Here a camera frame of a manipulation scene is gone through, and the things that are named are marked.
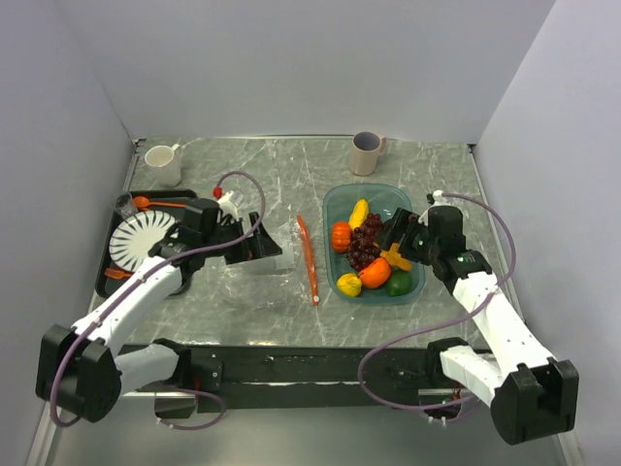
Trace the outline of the clear zip top bag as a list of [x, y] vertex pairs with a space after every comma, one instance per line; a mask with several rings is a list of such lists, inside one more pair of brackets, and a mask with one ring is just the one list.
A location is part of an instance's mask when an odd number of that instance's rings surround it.
[[249, 311], [311, 303], [311, 288], [295, 217], [270, 232], [282, 254], [222, 266], [214, 283], [216, 296]]

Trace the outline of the purple grape bunch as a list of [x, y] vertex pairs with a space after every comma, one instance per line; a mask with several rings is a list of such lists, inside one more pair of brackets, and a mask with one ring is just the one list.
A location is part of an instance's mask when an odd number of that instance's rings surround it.
[[346, 258], [355, 272], [360, 272], [379, 258], [380, 248], [376, 245], [376, 235], [382, 225], [379, 214], [369, 214], [363, 225], [353, 230]]

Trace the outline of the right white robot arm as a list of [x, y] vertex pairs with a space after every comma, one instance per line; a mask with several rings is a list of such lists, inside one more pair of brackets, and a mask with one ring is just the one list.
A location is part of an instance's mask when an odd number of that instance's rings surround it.
[[424, 373], [431, 384], [455, 381], [469, 390], [489, 407], [498, 433], [509, 445], [573, 430], [576, 368], [536, 339], [504, 295], [486, 258], [468, 248], [458, 208], [434, 205], [421, 216], [399, 208], [377, 242], [383, 248], [397, 245], [404, 259], [431, 267], [491, 351], [483, 357], [460, 338], [429, 344]]

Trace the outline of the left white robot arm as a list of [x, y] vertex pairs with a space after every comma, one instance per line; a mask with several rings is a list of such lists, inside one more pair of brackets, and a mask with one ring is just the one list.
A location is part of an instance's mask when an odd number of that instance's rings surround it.
[[226, 200], [192, 200], [181, 219], [144, 239], [146, 258], [103, 304], [71, 326], [54, 325], [45, 333], [35, 393], [48, 402], [56, 426], [97, 422], [121, 395], [152, 383], [192, 392], [195, 367], [187, 347], [160, 339], [133, 352], [121, 349], [152, 309], [208, 259], [222, 257], [232, 265], [282, 253], [262, 224], [264, 206], [250, 213], [249, 228], [234, 208]]

